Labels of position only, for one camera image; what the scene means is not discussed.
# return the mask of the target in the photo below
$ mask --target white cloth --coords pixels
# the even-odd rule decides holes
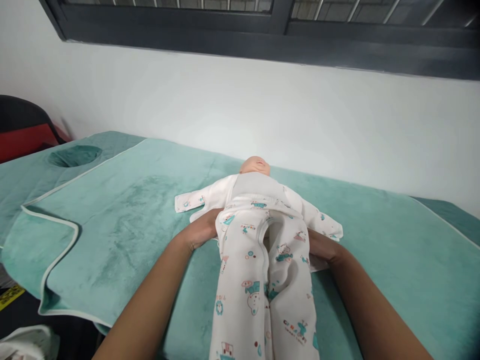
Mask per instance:
[[[248,185],[247,181],[243,181],[242,178],[250,173],[245,174],[234,174],[214,182],[212,185],[209,185],[201,190],[196,190],[192,192],[183,193],[175,196],[175,211],[177,213],[183,213],[190,209],[197,208],[199,206],[205,205],[203,209],[193,213],[190,216],[190,222],[192,223],[199,217],[201,217],[206,212],[211,209],[225,208],[228,206],[230,201],[233,198],[233,194],[240,194],[248,190],[251,186],[253,189],[257,185],[251,184]],[[269,191],[270,197],[283,201],[285,207],[295,210],[297,213],[300,213],[303,221],[305,222],[307,228],[315,230],[316,232],[330,237],[335,241],[339,241],[343,237],[343,228],[342,225],[333,220],[330,216],[326,215],[323,212],[320,212],[315,206],[313,206],[308,201],[304,200],[300,195],[289,187],[278,183],[276,180],[271,179],[272,182],[278,184],[276,186],[272,182],[265,182],[265,184],[270,184],[273,190],[278,192]],[[259,190],[264,189],[265,186],[259,184],[257,187]],[[320,271],[328,268],[327,264],[324,261],[319,260],[318,258],[311,256],[310,257],[310,270],[312,272]]]
[[[0,340],[0,359],[55,360],[60,338],[45,325],[19,327]]]
[[[262,194],[287,203],[284,186],[272,177],[257,171],[238,174],[231,192],[231,198],[243,194]]]
[[[216,228],[221,267],[209,359],[319,359],[302,215],[279,199],[243,194]]]

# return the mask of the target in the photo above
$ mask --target baby clothing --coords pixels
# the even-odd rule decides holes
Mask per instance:
[[[190,222],[224,208],[209,359],[319,359],[307,228],[338,241],[342,225],[259,172],[175,197],[178,213],[201,205]]]
[[[270,176],[257,171],[238,174],[231,191],[231,198],[242,194],[262,194],[287,203],[284,186]]]
[[[301,214],[281,200],[242,194],[216,227],[221,266],[209,359],[319,359]]]

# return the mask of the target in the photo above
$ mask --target dark window frame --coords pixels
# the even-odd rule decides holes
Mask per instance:
[[[270,13],[39,1],[64,41],[480,80],[477,28],[293,20],[294,0]]]

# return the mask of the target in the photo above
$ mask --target hand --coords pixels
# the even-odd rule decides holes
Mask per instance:
[[[308,238],[310,241],[310,253],[325,260],[328,264],[337,261],[344,251],[344,247],[338,242],[315,230],[308,229]]]
[[[182,238],[191,251],[201,247],[217,235],[215,220],[221,211],[223,211],[223,208],[212,209],[181,231]]]

